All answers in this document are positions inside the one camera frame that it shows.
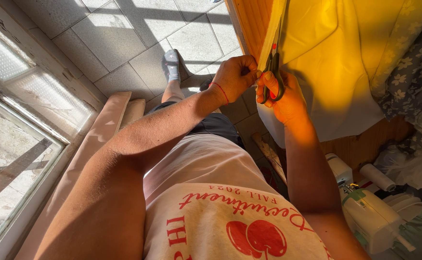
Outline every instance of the red string bracelet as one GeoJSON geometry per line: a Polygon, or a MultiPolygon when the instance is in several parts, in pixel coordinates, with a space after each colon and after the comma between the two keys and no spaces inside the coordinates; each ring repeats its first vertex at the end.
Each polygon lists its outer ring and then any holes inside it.
{"type": "Polygon", "coordinates": [[[224,93],[225,99],[227,99],[227,104],[225,104],[225,105],[228,105],[228,98],[227,98],[227,95],[225,94],[225,92],[224,92],[224,90],[221,88],[221,86],[219,86],[219,84],[217,84],[217,83],[215,83],[215,82],[211,82],[208,86],[211,86],[211,84],[215,84],[215,85],[217,85],[217,86],[221,89],[222,93],[224,93]]]}

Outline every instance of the white spool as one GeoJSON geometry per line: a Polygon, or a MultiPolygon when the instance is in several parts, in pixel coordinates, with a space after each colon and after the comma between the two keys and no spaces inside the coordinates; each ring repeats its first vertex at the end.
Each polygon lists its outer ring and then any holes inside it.
{"type": "Polygon", "coordinates": [[[366,164],[360,169],[360,173],[376,184],[381,190],[391,192],[395,189],[395,182],[376,169],[373,164],[366,164]]]}

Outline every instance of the pink fabric roll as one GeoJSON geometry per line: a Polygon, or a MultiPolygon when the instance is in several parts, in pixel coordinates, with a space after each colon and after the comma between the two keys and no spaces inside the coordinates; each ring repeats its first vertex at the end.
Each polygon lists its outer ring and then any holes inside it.
{"type": "Polygon", "coordinates": [[[130,96],[131,92],[117,92],[108,99],[89,133],[87,133],[81,146],[76,151],[73,160],[63,174],[41,215],[26,237],[15,260],[31,260],[34,258],[47,228],[73,189],[87,161],[117,132],[130,96]]]}

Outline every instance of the foot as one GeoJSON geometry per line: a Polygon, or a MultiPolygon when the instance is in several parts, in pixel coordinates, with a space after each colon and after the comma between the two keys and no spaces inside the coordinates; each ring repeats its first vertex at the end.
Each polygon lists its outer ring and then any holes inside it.
{"type": "Polygon", "coordinates": [[[177,50],[168,50],[161,59],[164,76],[169,83],[171,80],[177,80],[180,84],[179,74],[179,55],[177,50]]]}
{"type": "Polygon", "coordinates": [[[208,89],[208,87],[209,87],[210,84],[211,84],[211,80],[205,80],[200,85],[200,91],[205,91],[206,89],[208,89]]]}

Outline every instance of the black shorts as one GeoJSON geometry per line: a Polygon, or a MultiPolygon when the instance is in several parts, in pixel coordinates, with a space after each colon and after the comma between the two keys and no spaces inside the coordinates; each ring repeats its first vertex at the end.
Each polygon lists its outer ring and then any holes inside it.
{"type": "MultiPolygon", "coordinates": [[[[155,112],[156,110],[162,109],[164,107],[170,106],[176,103],[175,101],[167,101],[161,103],[154,107],[148,114],[155,112]]],[[[211,113],[205,117],[200,123],[196,125],[187,135],[194,134],[212,134],[216,136],[223,137],[230,140],[236,145],[245,149],[241,137],[238,135],[237,130],[235,129],[232,122],[228,119],[227,116],[222,115],[221,113],[211,113]]]]}

